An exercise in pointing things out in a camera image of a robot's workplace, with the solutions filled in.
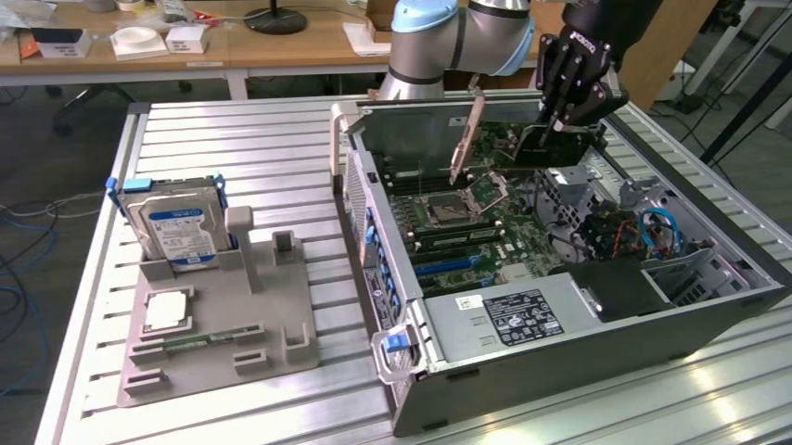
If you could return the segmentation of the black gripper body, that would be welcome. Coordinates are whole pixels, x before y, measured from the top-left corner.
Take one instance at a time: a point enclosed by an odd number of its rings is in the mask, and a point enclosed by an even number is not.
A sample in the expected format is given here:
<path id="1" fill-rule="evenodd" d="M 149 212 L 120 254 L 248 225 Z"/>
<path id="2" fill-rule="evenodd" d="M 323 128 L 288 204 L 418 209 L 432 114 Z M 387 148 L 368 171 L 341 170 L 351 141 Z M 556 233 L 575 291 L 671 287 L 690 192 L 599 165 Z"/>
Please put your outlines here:
<path id="1" fill-rule="evenodd" d="M 575 1 L 562 12 L 562 32 L 577 32 L 589 48 L 583 81 L 619 72 L 623 57 L 639 41 L 655 14 L 654 1 Z"/>

